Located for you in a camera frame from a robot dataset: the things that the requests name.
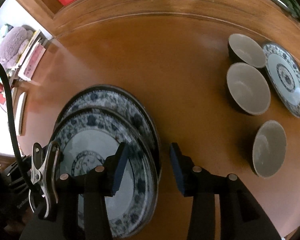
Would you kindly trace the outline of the purple plush toy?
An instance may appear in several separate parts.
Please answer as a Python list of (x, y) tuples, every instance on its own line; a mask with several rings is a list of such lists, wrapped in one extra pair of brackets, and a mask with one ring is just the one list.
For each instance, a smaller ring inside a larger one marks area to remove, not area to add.
[(33, 35), (32, 30), (13, 27), (0, 42), (0, 63), (8, 68), (14, 66)]

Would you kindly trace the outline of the small blue floral plate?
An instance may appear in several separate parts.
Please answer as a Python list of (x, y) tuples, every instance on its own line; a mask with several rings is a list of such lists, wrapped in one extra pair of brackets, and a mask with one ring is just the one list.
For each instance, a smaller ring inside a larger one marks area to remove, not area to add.
[(262, 45), (266, 72), (285, 107), (300, 118), (300, 67), (285, 48), (275, 42)]

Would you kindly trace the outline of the medium blue floral plate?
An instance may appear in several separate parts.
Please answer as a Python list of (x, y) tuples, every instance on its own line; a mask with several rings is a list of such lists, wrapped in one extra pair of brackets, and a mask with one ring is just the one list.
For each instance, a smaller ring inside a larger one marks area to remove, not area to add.
[(104, 164), (119, 144), (130, 146), (119, 190), (106, 197), (111, 233), (115, 238), (136, 234), (151, 219), (157, 203), (158, 178), (151, 151), (143, 137), (124, 118), (105, 108), (80, 109), (54, 131), (63, 154), (57, 173), (80, 176)]

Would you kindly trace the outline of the dark bowl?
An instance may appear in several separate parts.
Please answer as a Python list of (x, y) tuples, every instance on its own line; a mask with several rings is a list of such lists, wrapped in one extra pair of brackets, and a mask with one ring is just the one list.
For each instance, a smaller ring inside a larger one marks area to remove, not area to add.
[(261, 115), (268, 110), (270, 88), (255, 67), (242, 62), (232, 64), (226, 74), (226, 83), (234, 102), (245, 113)]
[(229, 36), (228, 53), (233, 62), (244, 62), (255, 68), (266, 65), (266, 56), (261, 46), (243, 34), (234, 33)]
[(275, 121), (266, 121), (257, 131), (252, 149), (255, 173), (262, 178), (274, 176), (282, 167), (287, 152), (287, 136), (283, 126)]

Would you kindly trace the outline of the metal spring clip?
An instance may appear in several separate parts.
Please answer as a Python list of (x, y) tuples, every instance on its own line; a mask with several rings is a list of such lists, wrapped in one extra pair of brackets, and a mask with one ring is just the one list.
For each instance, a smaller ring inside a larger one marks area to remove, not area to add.
[(29, 202), (33, 212), (38, 209), (39, 205), (43, 205), (44, 210), (39, 213), (39, 217), (43, 219), (51, 216), (52, 208), (58, 203), (56, 174), (60, 153), (61, 148), (57, 141), (51, 141), (46, 147), (36, 142), (32, 148), (33, 189), (29, 191)]

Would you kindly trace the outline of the white remote control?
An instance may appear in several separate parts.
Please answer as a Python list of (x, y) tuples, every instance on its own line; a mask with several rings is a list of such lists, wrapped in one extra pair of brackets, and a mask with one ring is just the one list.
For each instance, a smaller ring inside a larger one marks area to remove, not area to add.
[(18, 103), (17, 103), (17, 110), (15, 113), (14, 125), (15, 125), (15, 132), (16, 135), (19, 136), (22, 133), (22, 123), (23, 123), (23, 116), (24, 116), (24, 107), (26, 102), (27, 93), (23, 92), (19, 96)]

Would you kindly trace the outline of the stack of books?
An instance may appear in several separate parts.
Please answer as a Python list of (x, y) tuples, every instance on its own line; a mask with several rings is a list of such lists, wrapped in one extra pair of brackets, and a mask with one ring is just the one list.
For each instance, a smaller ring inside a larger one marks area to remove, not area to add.
[(40, 30), (35, 31), (16, 65), (7, 72), (11, 82), (17, 78), (24, 81), (32, 80), (38, 63), (46, 51), (46, 43), (47, 39), (42, 32)]

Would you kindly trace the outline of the large blue floral plate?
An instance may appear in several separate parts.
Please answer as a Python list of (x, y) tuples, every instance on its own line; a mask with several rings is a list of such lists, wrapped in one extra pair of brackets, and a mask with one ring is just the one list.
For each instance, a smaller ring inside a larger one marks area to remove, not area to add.
[(54, 128), (70, 113), (87, 107), (104, 107), (127, 120), (147, 142), (155, 163), (157, 176), (161, 176), (160, 139), (149, 113), (143, 104), (128, 91), (113, 85), (96, 85), (74, 95), (62, 108)]

